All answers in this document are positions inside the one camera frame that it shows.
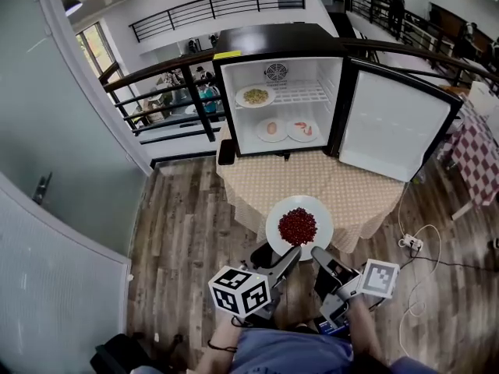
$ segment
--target red and white checkered tablecloth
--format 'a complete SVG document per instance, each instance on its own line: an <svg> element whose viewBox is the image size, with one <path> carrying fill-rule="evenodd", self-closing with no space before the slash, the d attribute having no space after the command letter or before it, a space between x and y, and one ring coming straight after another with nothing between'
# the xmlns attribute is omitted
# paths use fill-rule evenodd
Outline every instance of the red and white checkered tablecloth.
<svg viewBox="0 0 499 374"><path fill-rule="evenodd" d="M438 154L458 165L475 206L490 205L499 192L499 147L485 122L470 106L463 105L462 126Z"/></svg>

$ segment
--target white cable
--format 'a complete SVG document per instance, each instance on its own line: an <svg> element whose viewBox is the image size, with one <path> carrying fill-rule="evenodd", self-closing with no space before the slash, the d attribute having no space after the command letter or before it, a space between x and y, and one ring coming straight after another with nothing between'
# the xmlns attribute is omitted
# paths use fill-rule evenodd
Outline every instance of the white cable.
<svg viewBox="0 0 499 374"><path fill-rule="evenodd" d="M405 186L405 189L404 189L404 192L402 193L402 196L400 198L400 203L398 205L398 226L400 227L400 232L402 233L402 238L404 238L406 236L403 228L402 228L402 222L400 221L400 206L402 205L402 200L404 198L404 195L405 195L405 192L407 191L407 189L409 188L409 183L407 183L407 185ZM414 234L414 238L422 231L424 230L425 228L433 228L436 232L437 232L437 236L438 236L438 257L437 257L437 262L435 263L435 266L434 268L430 271L429 274L427 274L424 278L422 278L420 281L418 281L418 283L412 288L411 290L411 293L409 294L409 299L407 300L407 309L405 310L404 314L402 315L402 318L400 319L400 325L398 326L398 343L400 344L400 348L402 348L402 350L404 351L405 355L410 357L409 356L409 353L407 353L407 350L404 348L404 345L402 345L402 324L404 323L404 318L407 316L407 313L410 313L412 317L421 317L421 315L425 312L426 310L426 303L423 302L423 301L417 301L417 302L414 302L414 303L411 303L411 299L412 299L412 295L414 294L414 291L424 282L426 281L428 278L431 277L431 275L433 273L435 273L435 270L437 269L438 267L438 263L440 262L440 257L441 257L441 252L442 252L442 238L440 236L440 232L438 231L438 229L433 226L432 224L427 224L426 226L422 226L415 234ZM412 308L414 308L416 305L421 305L422 308L421 308L421 311L416 314Z"/></svg>

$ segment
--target plate of food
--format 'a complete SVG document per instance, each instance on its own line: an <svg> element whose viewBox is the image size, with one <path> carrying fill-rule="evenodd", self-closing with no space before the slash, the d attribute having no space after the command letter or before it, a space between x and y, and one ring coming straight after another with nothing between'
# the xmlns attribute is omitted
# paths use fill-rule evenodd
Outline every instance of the plate of food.
<svg viewBox="0 0 499 374"><path fill-rule="evenodd" d="M326 249L333 231L329 210L312 196L290 196L279 201L272 208L265 224L265 233L272 249L283 256L290 248L301 245L300 260L312 259L314 246Z"/></svg>
<svg viewBox="0 0 499 374"><path fill-rule="evenodd" d="M275 91L263 84L243 87L235 95L235 102L245 108L260 108L272 104Z"/></svg>
<svg viewBox="0 0 499 374"><path fill-rule="evenodd" d="M263 141L275 143L288 137L286 125L281 119L264 119L257 125L257 136Z"/></svg>
<svg viewBox="0 0 499 374"><path fill-rule="evenodd" d="M308 143L319 135L317 123L311 119L296 118L286 125L288 136L296 141Z"/></svg>

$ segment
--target beige tablecloth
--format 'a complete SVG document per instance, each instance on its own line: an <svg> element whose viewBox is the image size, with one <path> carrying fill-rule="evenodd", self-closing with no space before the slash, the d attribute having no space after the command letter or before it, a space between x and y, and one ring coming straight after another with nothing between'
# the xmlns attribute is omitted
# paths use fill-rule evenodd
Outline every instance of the beige tablecloth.
<svg viewBox="0 0 499 374"><path fill-rule="evenodd" d="M226 124L221 139L230 139ZM233 165L217 165L217 173L225 181L227 200L235 206L235 219L255 231L258 241L265 239L265 220L274 204L288 196L313 196L331 213L333 245L348 253L359 237L373 236L404 187L319 150L292 153L287 162L275 155L236 158Z"/></svg>

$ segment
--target power strip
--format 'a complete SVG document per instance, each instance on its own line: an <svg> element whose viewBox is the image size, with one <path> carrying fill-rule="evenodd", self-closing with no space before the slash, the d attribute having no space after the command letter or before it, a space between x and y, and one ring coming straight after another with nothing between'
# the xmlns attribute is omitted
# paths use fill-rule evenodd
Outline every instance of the power strip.
<svg viewBox="0 0 499 374"><path fill-rule="evenodd" d="M423 248L423 242L419 238L412 237L409 234L404 235L404 238L398 242L398 246L406 246L408 248L419 251Z"/></svg>

